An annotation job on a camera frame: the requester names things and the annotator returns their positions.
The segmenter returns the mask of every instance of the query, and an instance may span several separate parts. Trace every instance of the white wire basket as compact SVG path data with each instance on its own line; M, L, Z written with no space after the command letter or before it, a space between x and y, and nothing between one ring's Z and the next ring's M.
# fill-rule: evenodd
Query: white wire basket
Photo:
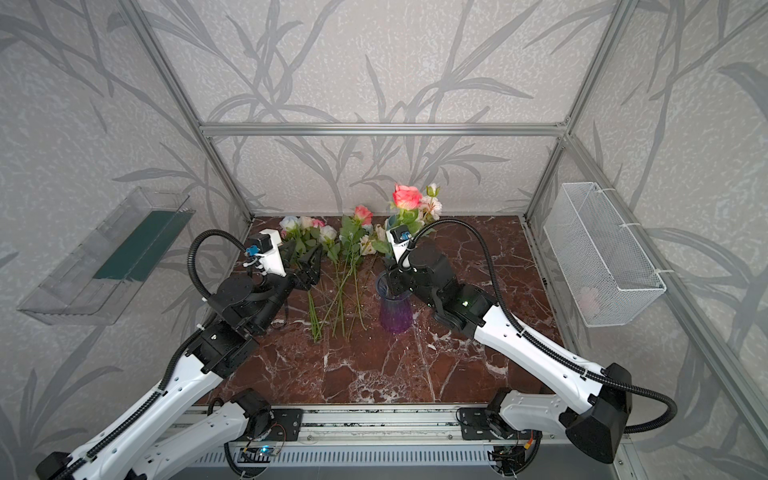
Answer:
M626 325L667 291L594 182L562 184L544 232L586 326Z

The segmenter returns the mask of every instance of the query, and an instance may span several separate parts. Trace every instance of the purple vase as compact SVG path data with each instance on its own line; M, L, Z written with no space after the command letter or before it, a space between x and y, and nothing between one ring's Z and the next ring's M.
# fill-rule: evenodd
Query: purple vase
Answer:
M413 323L411 292L393 296L386 284L386 272L376 277L376 292L379 294L379 321L390 333L403 333Z

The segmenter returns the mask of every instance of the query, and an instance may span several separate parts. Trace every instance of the white flower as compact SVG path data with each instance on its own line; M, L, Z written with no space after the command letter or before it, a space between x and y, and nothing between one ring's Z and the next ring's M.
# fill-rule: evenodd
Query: white flower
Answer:
M432 215L433 220L440 220L440 214L442 213L442 204L437 197L427 197L426 200L422 200L419 209L424 212L424 216Z
M386 242L386 230L381 225L376 225L376 238L382 242Z
M326 225L320 229L320 241L323 243L331 243L336 239L336 229L330 225Z
M376 253L376 249L371 245L371 239L368 235L363 235L360 239L360 254L370 255Z
M280 221L280 226L283 228L283 230L286 231L295 230L299 227L299 218L294 217L293 215L289 215Z
M309 230L312 228L312 220L314 220L312 217L299 217L299 222L301 223L301 230Z

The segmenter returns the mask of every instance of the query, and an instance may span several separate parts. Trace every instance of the gray wall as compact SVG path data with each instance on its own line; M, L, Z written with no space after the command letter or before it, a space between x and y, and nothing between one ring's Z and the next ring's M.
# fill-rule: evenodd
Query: gray wall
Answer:
M768 392L768 3L638 8L576 134ZM564 157L532 223L584 355L673 395L678 417L632 435L650 478L768 478L768 459L657 300L623 327L585 329L541 230L558 185L584 180ZM630 423L660 413L637 399Z
M563 121L614 8L614 0L141 4L211 122ZM446 186L450 212L523 212L553 144L217 141L254 210L313 214L360 203L386 211L395 181Z
M159 378L204 314L185 273L202 230L246 226L113 2L0 3L0 477L26 480ZM112 326L47 326L16 310L136 186L197 212ZM213 286L231 248L203 261Z

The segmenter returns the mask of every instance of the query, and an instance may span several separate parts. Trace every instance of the artificial flower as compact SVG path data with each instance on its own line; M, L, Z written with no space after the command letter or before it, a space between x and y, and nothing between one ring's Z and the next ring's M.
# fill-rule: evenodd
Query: artificial flower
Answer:
M382 242L386 242L386 230L380 224L376 224L376 238Z
M371 210L368 210L363 205L355 207L355 220L359 220L360 225L370 225L372 218L373 214L371 213Z
M323 243L332 243L336 239L336 229L330 225L323 225L320 228L320 241Z
M373 245L371 244L371 237L363 235L360 239L360 254L371 255L372 253L376 253L376 249L373 248Z
M299 228L299 225L300 225L299 218L294 217L293 215L289 215L288 217L285 217L280 221L280 226L286 232Z
M440 187L437 186L437 184L429 184L427 186L427 195L430 197L437 197L437 194L440 193Z
M437 197L427 197L426 199L422 199L422 202L419 205L419 209L424 212L425 217L429 215L433 220L440 220L442 204L439 202Z
M315 220L312 217L299 217L299 223L301 223L301 230L308 230L309 228L312 228L312 220Z
M395 206L401 210L413 210L419 206L422 193L416 187L395 184L395 192L392 194Z

